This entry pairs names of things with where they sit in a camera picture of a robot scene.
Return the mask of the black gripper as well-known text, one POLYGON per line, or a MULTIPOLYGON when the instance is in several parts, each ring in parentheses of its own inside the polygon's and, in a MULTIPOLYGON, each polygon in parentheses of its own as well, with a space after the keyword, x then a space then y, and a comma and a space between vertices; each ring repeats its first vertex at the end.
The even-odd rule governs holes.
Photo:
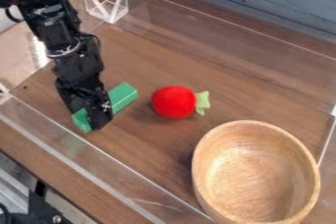
POLYGON ((100 81, 104 62, 99 37, 79 34, 72 44, 50 50, 50 58, 55 62, 55 86, 67 109, 75 114, 84 107, 92 129, 103 129, 114 119, 114 109, 100 81))

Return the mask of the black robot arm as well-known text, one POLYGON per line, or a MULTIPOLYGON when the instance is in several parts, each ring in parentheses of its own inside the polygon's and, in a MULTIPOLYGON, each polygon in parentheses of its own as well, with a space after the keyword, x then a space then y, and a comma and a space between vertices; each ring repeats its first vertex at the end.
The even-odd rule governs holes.
POLYGON ((94 130, 114 119, 112 102, 100 75, 104 71, 102 41, 80 30, 80 18, 70 0, 0 0, 0 8, 16 7, 24 22, 54 61, 55 87, 72 113, 87 112, 94 130))

